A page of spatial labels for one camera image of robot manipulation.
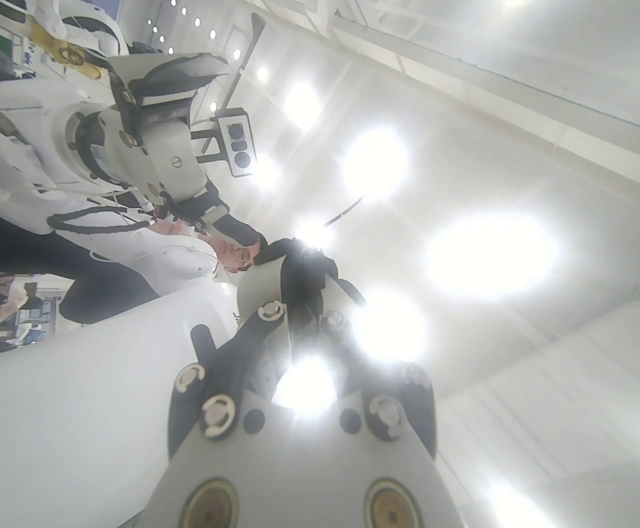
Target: ceiling light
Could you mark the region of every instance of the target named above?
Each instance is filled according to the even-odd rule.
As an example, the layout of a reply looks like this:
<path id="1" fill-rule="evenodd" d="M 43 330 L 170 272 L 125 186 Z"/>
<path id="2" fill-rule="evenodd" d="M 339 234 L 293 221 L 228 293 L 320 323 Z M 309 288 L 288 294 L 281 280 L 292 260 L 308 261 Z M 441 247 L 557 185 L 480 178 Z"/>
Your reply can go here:
<path id="1" fill-rule="evenodd" d="M 287 95 L 285 112 L 302 131 L 308 131 L 320 115 L 320 101 L 311 86 L 298 83 Z"/>
<path id="2" fill-rule="evenodd" d="M 496 488 L 491 494 L 491 503 L 503 528 L 555 528 L 529 499 L 508 485 Z"/>
<path id="3" fill-rule="evenodd" d="M 314 413 L 329 407 L 336 399 L 329 368 L 319 357 L 310 356 L 284 373 L 271 401 L 298 412 Z"/>
<path id="4" fill-rule="evenodd" d="M 532 219 L 487 214 L 457 221 L 428 248 L 432 282 L 458 294 L 495 298 L 542 279 L 556 247 Z"/>
<path id="5" fill-rule="evenodd" d="M 502 4 L 509 8 L 518 8 L 530 3 L 531 0 L 502 0 Z"/>
<path id="6" fill-rule="evenodd" d="M 251 180 L 262 189 L 271 189 L 280 179 L 280 170 L 269 156 L 258 156 L 258 163 Z"/>
<path id="7" fill-rule="evenodd" d="M 392 129 L 372 129 L 350 146 L 342 171 L 349 191 L 355 196 L 386 196 L 407 175 L 404 143 Z"/>
<path id="8" fill-rule="evenodd" d="M 333 242 L 333 232 L 324 226 L 321 220 L 309 218 L 302 221 L 294 234 L 310 248 L 326 250 Z"/>
<path id="9" fill-rule="evenodd" d="M 269 79 L 269 72 L 267 71 L 267 68 L 262 67 L 258 70 L 258 80 L 261 83 L 266 83 L 267 80 Z"/>
<path id="10" fill-rule="evenodd" d="M 367 305 L 353 318 L 362 349 L 381 361 L 416 361 L 426 346 L 426 325 L 420 308 L 386 287 L 367 293 L 365 299 Z"/>

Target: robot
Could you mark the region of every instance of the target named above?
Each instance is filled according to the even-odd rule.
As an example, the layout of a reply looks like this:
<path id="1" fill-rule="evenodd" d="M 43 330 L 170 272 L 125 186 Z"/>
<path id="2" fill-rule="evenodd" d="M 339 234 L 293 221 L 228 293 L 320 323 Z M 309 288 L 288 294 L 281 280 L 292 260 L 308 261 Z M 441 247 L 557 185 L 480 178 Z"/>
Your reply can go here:
<path id="1" fill-rule="evenodd" d="M 115 20 L 82 0 L 0 0 L 0 26 L 92 79 L 108 74 L 106 57 L 161 52 L 142 42 L 129 45 Z"/>
<path id="2" fill-rule="evenodd" d="M 76 211 L 56 207 L 69 192 L 104 198 L 133 191 L 142 211 L 163 206 L 202 232 L 228 235 L 237 221 L 200 169 L 189 130 L 195 91 L 226 73 L 226 61 L 210 54 L 131 55 L 108 59 L 106 68 L 116 102 L 112 107 L 54 91 L 53 84 L 44 93 L 43 84 L 32 81 L 0 83 L 0 156 L 7 170 L 13 168 L 0 180 L 0 213 L 42 232 L 133 232 L 148 222 L 123 227 L 88 221 L 109 205 Z M 250 173 L 255 154 L 246 114 L 223 111 L 215 121 L 211 134 L 221 145 L 220 159 L 232 175 Z M 35 203 L 50 206 L 35 209 Z M 79 219 L 87 225 L 75 223 Z M 65 374 L 80 363 L 91 371 L 87 377 L 93 387 L 113 385 L 107 401 L 115 405 L 129 382 L 104 379 L 114 354 L 126 363 L 123 370 L 133 368 L 140 378 L 160 379 L 167 365 L 182 367 L 173 388 L 166 387 L 167 395 L 172 391 L 169 464 L 137 528 L 462 528 L 435 469 L 429 377 L 417 365 L 379 363 L 360 349 L 353 321 L 366 303 L 339 278 L 335 263 L 295 239 L 273 243 L 256 257 L 237 291 L 239 325 L 226 286 L 211 283 L 206 289 L 176 292 L 28 351 L 3 354 L 0 387 L 6 396 L 28 401 L 28 418 L 0 410 L 0 421 L 13 438 L 0 438 L 9 465 L 0 473 L 12 479 L 5 495 L 10 508 L 19 502 L 11 500 L 12 494 L 23 489 L 32 499 L 51 496 L 52 490 L 42 488 L 46 479 L 37 478 L 40 463 L 49 468 L 55 463 L 51 451 L 34 440 L 43 420 L 56 425 L 46 438 L 55 439 L 59 460 L 74 440 L 82 442 L 82 452 L 96 438 L 122 442 L 123 449 L 132 442 L 157 442 L 157 431 L 148 426 L 125 441 L 116 435 L 117 427 L 88 431 L 83 426 L 83 419 L 89 419 L 83 415 L 86 403 L 67 399 L 76 394 L 74 388 L 93 398 L 85 396 L 84 376 Z M 135 358 L 144 349 L 159 359 L 142 368 Z M 320 414 L 301 417 L 272 399 L 278 380 L 309 354 L 333 365 L 337 398 Z M 87 358 L 100 366 L 91 367 Z M 41 391 L 24 389 L 24 380 L 33 379 L 40 362 L 50 366 L 37 385 L 46 391 L 46 401 Z M 65 364 L 59 376 L 56 362 Z M 116 376 L 121 375 L 130 379 L 126 372 Z M 154 399 L 157 392 L 148 388 L 135 394 L 121 413 L 134 413 L 130 407 L 142 401 L 155 413 L 162 411 L 162 401 Z M 102 407 L 100 412 L 108 411 Z M 82 456 L 78 450 L 68 455 Z M 105 471 L 92 454 L 86 460 L 84 471 Z M 26 466 L 33 471 L 25 471 Z M 29 482 L 22 488 L 14 477 L 27 473 Z M 147 497 L 146 489 L 137 496 Z M 56 506 L 51 502 L 49 507 Z M 50 509 L 41 509 L 55 518 Z M 67 526 L 81 525 L 68 521 Z"/>

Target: wall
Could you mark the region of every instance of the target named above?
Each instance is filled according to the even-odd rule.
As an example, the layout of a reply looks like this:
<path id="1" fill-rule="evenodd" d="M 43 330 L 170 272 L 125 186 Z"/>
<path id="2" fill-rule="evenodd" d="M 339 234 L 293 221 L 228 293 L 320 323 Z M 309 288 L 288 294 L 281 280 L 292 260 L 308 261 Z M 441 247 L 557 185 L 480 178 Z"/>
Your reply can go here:
<path id="1" fill-rule="evenodd" d="M 469 528 L 492 489 L 527 493 L 558 528 L 640 516 L 640 303 L 440 400 L 438 466 Z"/>

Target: person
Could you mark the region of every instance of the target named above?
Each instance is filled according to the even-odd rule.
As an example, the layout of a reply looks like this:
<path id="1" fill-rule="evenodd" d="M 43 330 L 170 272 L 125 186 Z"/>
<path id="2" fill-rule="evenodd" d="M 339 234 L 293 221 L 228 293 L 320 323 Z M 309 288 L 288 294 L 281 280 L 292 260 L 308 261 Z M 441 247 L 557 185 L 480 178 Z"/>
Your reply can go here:
<path id="1" fill-rule="evenodd" d="M 216 252 L 218 262 L 224 267 L 227 273 L 238 273 L 246 271 L 253 264 L 255 256 L 268 245 L 266 238 L 258 233 L 258 242 L 248 248 L 230 244 L 211 235 L 203 235 L 195 232 L 182 220 L 175 222 L 170 220 L 157 220 L 155 224 L 148 227 L 151 231 L 162 235 L 185 235 L 196 236 L 200 240 L 204 240 Z"/>
<path id="2" fill-rule="evenodd" d="M 27 290 L 17 285 L 13 279 L 13 275 L 0 276 L 0 323 L 18 310 L 42 308 L 42 299 L 30 296 Z"/>
<path id="3" fill-rule="evenodd" d="M 51 273 L 73 279 L 60 303 L 60 314 L 70 321 L 91 324 L 196 284 L 197 280 L 211 280 L 218 262 L 228 273 L 246 271 L 268 245 L 262 234 L 255 233 L 258 241 L 242 247 L 194 234 L 181 221 L 158 221 L 133 233 L 89 237 L 90 244 L 85 245 L 101 251 L 99 256 L 74 243 L 73 235 L 35 234 L 0 218 L 0 271 Z M 141 235 L 134 248 L 138 254 L 131 253 L 132 239 L 118 238 L 132 234 Z M 122 240 L 127 241 L 126 248 L 118 245 Z"/>

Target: screw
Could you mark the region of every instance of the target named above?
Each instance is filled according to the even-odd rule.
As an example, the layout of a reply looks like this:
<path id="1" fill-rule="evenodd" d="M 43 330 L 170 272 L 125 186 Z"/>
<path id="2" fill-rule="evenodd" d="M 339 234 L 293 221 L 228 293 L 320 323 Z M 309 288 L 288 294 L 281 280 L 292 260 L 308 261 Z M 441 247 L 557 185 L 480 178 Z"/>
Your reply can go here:
<path id="1" fill-rule="evenodd" d="M 403 371 L 403 381 L 405 385 L 422 385 L 424 388 L 431 386 L 431 380 L 418 365 L 413 363 L 405 365 Z"/>
<path id="2" fill-rule="evenodd" d="M 207 438 L 217 438 L 231 426 L 236 416 L 236 404 L 230 396 L 218 394 L 204 403 L 202 411 L 207 426 L 204 435 Z"/>
<path id="3" fill-rule="evenodd" d="M 279 301 L 271 301 L 258 308 L 258 316 L 263 321 L 274 321 L 279 319 L 283 313 L 284 309 Z"/>
<path id="4" fill-rule="evenodd" d="M 184 394 L 196 379 L 199 381 L 204 380 L 205 373 L 204 367 L 198 363 L 187 365 L 178 373 L 175 379 L 175 389 Z"/>
<path id="5" fill-rule="evenodd" d="M 398 438 L 401 432 L 399 405 L 390 396 L 376 396 L 369 404 L 369 411 L 378 416 L 386 426 L 390 438 Z"/>
<path id="6" fill-rule="evenodd" d="M 340 312 L 330 312 L 326 318 L 326 322 L 329 326 L 329 330 L 332 330 L 333 332 L 339 332 L 343 329 L 346 320 Z"/>

